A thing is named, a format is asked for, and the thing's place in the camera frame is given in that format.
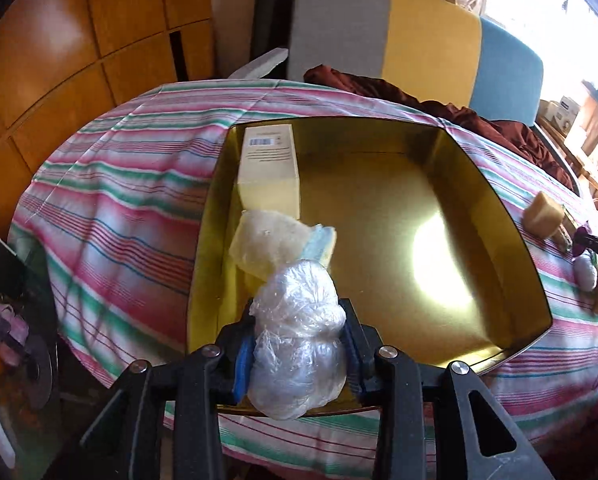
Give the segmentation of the clear plastic bag bundle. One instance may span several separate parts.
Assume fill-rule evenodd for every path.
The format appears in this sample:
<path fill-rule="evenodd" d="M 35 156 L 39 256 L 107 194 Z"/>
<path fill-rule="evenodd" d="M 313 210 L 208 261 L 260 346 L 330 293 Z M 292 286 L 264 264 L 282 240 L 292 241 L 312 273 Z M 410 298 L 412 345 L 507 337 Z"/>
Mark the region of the clear plastic bag bundle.
<path fill-rule="evenodd" d="M 249 313 L 255 349 L 248 397 L 265 416 L 296 419 L 338 398 L 347 378 L 347 315 L 320 263 L 299 260 L 262 285 Z"/>

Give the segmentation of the purple sachet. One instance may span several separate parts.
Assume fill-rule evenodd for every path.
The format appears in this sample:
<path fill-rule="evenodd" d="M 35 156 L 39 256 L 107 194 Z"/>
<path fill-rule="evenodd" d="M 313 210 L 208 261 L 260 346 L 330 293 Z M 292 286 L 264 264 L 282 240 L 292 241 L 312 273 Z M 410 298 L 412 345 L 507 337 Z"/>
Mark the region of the purple sachet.
<path fill-rule="evenodd" d="M 578 226 L 572 235 L 572 256 L 578 258 L 590 249 L 588 237 L 591 235 L 590 227 L 587 224 Z"/>

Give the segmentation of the white small bundle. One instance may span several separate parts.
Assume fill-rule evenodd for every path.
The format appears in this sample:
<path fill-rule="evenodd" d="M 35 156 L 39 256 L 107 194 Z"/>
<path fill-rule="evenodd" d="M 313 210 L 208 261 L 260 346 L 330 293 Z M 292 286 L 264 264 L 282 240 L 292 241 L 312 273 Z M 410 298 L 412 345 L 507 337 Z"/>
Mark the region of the white small bundle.
<path fill-rule="evenodd" d="M 588 252 L 584 252 L 573 259 L 572 266 L 574 278 L 579 288 L 584 292 L 592 292 L 598 282 L 598 271 L 592 256 Z"/>

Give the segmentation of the white rolled sock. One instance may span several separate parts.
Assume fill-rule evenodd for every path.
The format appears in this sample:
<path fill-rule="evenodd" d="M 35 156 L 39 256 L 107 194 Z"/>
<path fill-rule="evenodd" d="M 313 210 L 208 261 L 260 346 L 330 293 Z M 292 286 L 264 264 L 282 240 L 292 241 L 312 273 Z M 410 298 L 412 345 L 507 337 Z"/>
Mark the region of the white rolled sock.
<path fill-rule="evenodd" d="M 327 268 L 337 242 L 332 226 L 306 224 L 271 210 L 246 210 L 237 224 L 229 255 L 238 269 L 260 281 L 299 260 Z"/>

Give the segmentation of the maroon blanket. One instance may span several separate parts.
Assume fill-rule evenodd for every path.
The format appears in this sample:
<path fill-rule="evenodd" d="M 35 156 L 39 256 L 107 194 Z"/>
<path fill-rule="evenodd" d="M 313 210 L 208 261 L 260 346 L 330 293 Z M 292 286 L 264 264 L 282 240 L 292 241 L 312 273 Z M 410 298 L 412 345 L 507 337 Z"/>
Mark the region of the maroon blanket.
<path fill-rule="evenodd" d="M 559 165 L 555 156 L 538 135 L 523 122 L 489 120 L 479 116 L 468 107 L 457 107 L 452 103 L 443 104 L 438 101 L 418 101 L 384 79 L 341 73 L 327 65 L 310 68 L 303 74 L 303 81 L 308 84 L 320 84 L 348 91 L 357 96 L 401 104 L 430 116 L 453 122 L 454 125 L 476 133 L 482 138 L 503 146 L 528 162 L 532 162 L 533 165 L 544 170 L 546 174 L 570 191 L 574 191 L 567 171 Z"/>

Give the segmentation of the gold metal tin box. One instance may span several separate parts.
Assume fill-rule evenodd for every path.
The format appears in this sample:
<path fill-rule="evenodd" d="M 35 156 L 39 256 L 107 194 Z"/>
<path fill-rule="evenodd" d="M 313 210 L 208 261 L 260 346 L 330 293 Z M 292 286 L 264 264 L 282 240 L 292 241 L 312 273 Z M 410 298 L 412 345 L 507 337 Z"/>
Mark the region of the gold metal tin box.
<path fill-rule="evenodd" d="M 383 344 L 488 373 L 552 326 L 538 270 L 494 186 L 447 128 L 290 121 L 300 218 L 336 230 L 328 271 Z"/>

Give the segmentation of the white box on windowsill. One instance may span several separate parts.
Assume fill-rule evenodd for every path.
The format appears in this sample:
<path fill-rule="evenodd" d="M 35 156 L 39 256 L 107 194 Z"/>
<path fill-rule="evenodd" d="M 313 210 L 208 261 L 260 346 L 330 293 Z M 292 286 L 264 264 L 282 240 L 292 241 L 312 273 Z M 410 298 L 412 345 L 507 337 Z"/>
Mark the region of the white box on windowsill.
<path fill-rule="evenodd" d="M 568 96 L 563 96 L 558 102 L 553 102 L 553 105 L 552 124 L 566 136 L 576 122 L 576 116 L 578 116 L 581 107 Z"/>

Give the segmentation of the cream cardboard box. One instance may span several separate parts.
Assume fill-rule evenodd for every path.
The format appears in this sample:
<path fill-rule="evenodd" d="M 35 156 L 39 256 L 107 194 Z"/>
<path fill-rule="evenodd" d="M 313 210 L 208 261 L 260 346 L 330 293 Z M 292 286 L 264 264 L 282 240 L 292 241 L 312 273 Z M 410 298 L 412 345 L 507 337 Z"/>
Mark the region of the cream cardboard box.
<path fill-rule="evenodd" d="M 237 188 L 246 210 L 300 218 L 300 179 L 290 124 L 245 129 Z"/>

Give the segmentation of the striped bed sheet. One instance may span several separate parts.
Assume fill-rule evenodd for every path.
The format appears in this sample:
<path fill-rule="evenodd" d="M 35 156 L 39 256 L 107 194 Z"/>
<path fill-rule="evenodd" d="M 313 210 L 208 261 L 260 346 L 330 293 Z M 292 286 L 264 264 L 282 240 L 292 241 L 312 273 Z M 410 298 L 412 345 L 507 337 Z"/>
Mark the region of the striped bed sheet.
<path fill-rule="evenodd" d="M 180 356 L 203 206 L 229 128 L 310 116 L 447 128 L 514 217 L 544 192 L 598 231 L 588 200 L 437 112 L 283 80 L 164 84 L 71 128 L 22 193 L 8 233 L 17 255 L 40 258 L 60 335 L 91 377 L 110 385 L 135 358 Z M 485 381 L 556 478 L 598 479 L 594 298 L 552 244 L 527 245 L 553 325 Z"/>

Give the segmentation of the grey yellow blue headboard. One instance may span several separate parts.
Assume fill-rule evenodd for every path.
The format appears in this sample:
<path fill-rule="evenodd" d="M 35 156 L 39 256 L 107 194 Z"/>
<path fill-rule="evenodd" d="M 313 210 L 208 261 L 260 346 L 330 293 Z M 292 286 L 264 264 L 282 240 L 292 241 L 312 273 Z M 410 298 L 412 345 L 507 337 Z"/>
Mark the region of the grey yellow blue headboard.
<path fill-rule="evenodd" d="M 543 82 L 527 44 L 444 0 L 293 0 L 287 77 L 318 65 L 528 126 Z"/>

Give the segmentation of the wooden wardrobe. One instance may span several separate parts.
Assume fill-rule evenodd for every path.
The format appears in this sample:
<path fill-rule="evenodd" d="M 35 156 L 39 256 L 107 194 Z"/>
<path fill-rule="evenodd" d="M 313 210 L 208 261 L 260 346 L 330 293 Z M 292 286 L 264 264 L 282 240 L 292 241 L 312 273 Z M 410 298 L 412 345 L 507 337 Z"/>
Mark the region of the wooden wardrobe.
<path fill-rule="evenodd" d="M 0 238 L 34 172 L 79 128 L 213 74 L 211 0 L 14 0 L 0 18 Z"/>

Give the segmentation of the black rolled mat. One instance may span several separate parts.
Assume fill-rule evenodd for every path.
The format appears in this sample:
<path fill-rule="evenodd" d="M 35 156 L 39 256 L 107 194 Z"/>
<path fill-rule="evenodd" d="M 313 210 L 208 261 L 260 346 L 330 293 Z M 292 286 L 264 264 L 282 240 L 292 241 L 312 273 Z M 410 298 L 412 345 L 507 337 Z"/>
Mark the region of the black rolled mat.
<path fill-rule="evenodd" d="M 275 48 L 287 48 L 293 0 L 255 0 L 249 60 Z"/>

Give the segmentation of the white bed rail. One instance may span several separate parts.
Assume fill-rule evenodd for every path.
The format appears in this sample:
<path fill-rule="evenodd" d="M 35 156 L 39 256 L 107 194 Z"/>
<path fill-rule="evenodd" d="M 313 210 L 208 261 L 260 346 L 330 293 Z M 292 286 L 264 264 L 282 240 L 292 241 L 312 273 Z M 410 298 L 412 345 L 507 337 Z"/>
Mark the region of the white bed rail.
<path fill-rule="evenodd" d="M 254 80 L 263 78 L 285 79 L 287 76 L 287 48 L 274 48 L 254 58 L 229 75 L 234 80 Z"/>

